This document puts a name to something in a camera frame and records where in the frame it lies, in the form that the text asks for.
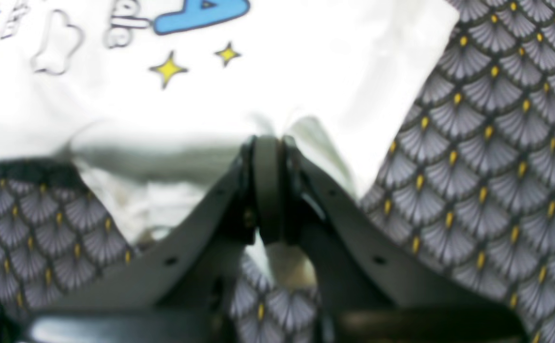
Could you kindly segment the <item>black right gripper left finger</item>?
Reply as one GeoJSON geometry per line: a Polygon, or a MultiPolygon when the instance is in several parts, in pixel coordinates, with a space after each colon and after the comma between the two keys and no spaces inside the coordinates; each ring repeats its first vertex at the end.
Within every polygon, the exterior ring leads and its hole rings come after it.
{"type": "Polygon", "coordinates": [[[244,241],[252,244],[258,232],[264,244],[271,244],[269,223],[269,190],[265,172],[270,163],[269,135],[252,135],[239,150],[239,200],[244,241]]]}

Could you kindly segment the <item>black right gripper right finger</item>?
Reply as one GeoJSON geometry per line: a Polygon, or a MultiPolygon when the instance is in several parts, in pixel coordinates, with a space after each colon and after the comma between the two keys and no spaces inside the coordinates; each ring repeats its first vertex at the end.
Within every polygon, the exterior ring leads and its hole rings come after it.
{"type": "Polygon", "coordinates": [[[278,141],[277,171],[279,195],[278,237],[287,244],[298,244],[301,236],[299,215],[302,205],[304,182],[302,177],[302,154],[290,135],[278,141]]]}

